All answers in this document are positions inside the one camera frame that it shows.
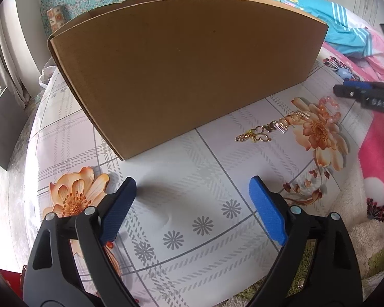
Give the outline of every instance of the blue striped fabric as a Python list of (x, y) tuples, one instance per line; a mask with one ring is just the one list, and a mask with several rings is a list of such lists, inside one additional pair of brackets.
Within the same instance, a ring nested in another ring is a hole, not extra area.
[(324, 39), (345, 56), (363, 58), (373, 54), (370, 33), (365, 28), (350, 28), (346, 9), (326, 0), (276, 0), (304, 10), (329, 26)]

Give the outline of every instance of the gray daisy pattern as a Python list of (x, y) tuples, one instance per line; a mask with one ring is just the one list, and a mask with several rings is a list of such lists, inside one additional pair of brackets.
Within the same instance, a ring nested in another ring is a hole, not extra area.
[(146, 242), (134, 243), (135, 256), (143, 261), (150, 261), (152, 257), (155, 255), (154, 248), (151, 247), (150, 244)]
[(210, 220), (209, 217), (205, 218), (205, 216), (198, 217), (197, 219), (198, 220), (193, 221), (193, 231), (196, 232), (197, 235), (209, 234), (209, 232), (212, 231), (213, 220)]
[(233, 217), (237, 217), (238, 214), (240, 214), (240, 210), (242, 210), (242, 208), (240, 207), (240, 203), (238, 203), (238, 201), (236, 200), (230, 200), (230, 202), (226, 201), (226, 204), (222, 204), (222, 206), (222, 214), (225, 215), (226, 218), (230, 219), (233, 219)]
[(181, 235), (180, 232), (175, 231), (168, 231), (168, 234), (164, 234), (164, 238), (162, 239), (164, 241), (164, 245), (169, 249), (172, 250), (179, 249), (179, 246), (182, 246), (182, 242), (185, 240), (182, 239), (183, 235)]

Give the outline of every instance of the curtain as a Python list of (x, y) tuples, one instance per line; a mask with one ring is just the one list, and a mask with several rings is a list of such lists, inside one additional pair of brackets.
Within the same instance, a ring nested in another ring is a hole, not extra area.
[(17, 103), (22, 109), (29, 102), (30, 95), (25, 90), (23, 83), (15, 68), (13, 58), (8, 50), (4, 37), (2, 22), (0, 18), (0, 87), (2, 90), (8, 87)]

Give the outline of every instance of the plastic bag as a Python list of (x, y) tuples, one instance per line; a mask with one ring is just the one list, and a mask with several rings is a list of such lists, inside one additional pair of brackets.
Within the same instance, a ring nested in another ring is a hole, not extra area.
[(41, 87), (43, 87), (44, 89), (47, 87), (48, 82), (50, 81), (50, 78), (53, 75), (56, 68), (57, 68), (56, 63), (54, 62), (54, 59), (51, 57), (50, 60), (48, 60), (47, 63), (44, 65), (41, 71), (41, 75), (38, 78), (38, 82)]

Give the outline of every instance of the cardboard box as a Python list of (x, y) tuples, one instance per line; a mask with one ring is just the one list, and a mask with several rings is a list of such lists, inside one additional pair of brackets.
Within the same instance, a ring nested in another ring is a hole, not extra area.
[(304, 81), (327, 29), (273, 0), (127, 0), (79, 15), (48, 46), (127, 159)]

